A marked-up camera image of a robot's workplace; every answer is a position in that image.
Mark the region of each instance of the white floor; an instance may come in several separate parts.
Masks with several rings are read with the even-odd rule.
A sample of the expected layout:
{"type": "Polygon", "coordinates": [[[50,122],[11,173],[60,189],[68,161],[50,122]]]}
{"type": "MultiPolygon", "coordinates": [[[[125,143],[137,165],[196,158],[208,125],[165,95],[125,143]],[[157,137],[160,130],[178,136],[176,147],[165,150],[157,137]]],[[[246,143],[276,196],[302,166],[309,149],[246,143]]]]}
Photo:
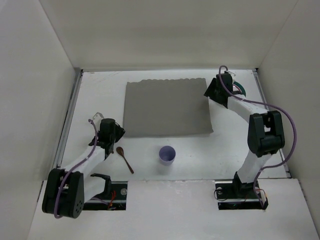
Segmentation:
{"type": "Polygon", "coordinates": [[[266,211],[218,210],[212,180],[129,181],[125,211],[77,219],[43,213],[43,189],[28,240],[319,240],[298,180],[259,184],[266,211]]]}
{"type": "MultiPolygon", "coordinates": [[[[243,85],[247,97],[261,101],[256,80],[251,70],[231,70],[235,80],[243,85]]],[[[96,112],[105,118],[123,123],[127,82],[143,79],[206,78],[207,85],[218,73],[217,69],[85,72],[83,74],[72,124],[68,135],[62,167],[76,159],[94,137],[88,119],[96,112]]],[[[206,136],[123,138],[117,144],[134,170],[131,174],[125,161],[117,154],[97,166],[95,173],[107,174],[113,181],[127,180],[201,180],[232,179],[248,153],[248,124],[236,113],[209,100],[214,133],[206,136]],[[160,165],[158,153],[162,146],[176,150],[172,166],[160,165]]],[[[267,165],[281,162],[275,154],[267,165]]],[[[265,170],[261,178],[286,178],[284,167],[265,170]]]]}

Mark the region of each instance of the gray cloth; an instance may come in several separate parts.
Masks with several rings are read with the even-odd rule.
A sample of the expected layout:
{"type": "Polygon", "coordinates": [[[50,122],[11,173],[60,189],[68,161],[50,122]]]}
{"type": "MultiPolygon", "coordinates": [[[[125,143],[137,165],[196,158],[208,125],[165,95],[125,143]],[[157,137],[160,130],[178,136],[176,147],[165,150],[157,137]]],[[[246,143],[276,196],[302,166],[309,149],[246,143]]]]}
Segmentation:
{"type": "Polygon", "coordinates": [[[204,78],[128,82],[125,137],[171,137],[213,132],[204,78]]]}

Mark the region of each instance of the white wall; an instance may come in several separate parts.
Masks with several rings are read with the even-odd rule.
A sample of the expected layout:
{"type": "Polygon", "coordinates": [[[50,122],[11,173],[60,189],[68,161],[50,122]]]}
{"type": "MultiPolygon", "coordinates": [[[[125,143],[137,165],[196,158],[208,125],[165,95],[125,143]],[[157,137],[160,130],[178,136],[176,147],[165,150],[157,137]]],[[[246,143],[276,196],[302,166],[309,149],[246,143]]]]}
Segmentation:
{"type": "MultiPolygon", "coordinates": [[[[313,220],[320,233],[320,1],[299,0],[259,68],[267,101],[292,115],[298,134],[289,162],[299,178],[313,220]]],[[[288,153],[292,130],[285,122],[288,153]]]]}
{"type": "Polygon", "coordinates": [[[297,0],[40,0],[73,66],[260,66],[297,0]]]}
{"type": "Polygon", "coordinates": [[[23,240],[75,72],[38,0],[0,1],[0,238],[23,240]]]}

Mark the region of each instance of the purple tube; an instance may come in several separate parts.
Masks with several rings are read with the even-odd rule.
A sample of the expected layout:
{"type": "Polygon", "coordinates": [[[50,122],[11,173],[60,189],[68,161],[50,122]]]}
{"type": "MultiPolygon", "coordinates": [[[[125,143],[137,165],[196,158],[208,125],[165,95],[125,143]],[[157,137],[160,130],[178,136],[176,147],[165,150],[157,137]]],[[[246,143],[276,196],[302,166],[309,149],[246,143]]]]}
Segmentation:
{"type": "Polygon", "coordinates": [[[176,157],[176,151],[172,146],[163,146],[159,151],[160,161],[163,165],[171,165],[176,157]]]}

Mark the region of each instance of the wooden spoon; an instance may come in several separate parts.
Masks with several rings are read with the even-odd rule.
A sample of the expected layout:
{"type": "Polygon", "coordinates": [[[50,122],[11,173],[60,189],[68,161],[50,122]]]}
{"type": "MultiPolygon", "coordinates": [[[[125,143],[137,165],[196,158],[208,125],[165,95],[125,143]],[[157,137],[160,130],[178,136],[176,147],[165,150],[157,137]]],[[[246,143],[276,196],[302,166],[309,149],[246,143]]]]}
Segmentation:
{"type": "Polygon", "coordinates": [[[123,159],[125,160],[125,163],[126,163],[126,165],[128,166],[130,172],[131,172],[132,174],[134,174],[134,173],[135,173],[134,170],[132,169],[132,167],[129,165],[127,159],[125,158],[124,149],[123,149],[122,147],[118,146],[118,147],[116,148],[116,152],[117,152],[121,157],[123,157],[123,159]]]}

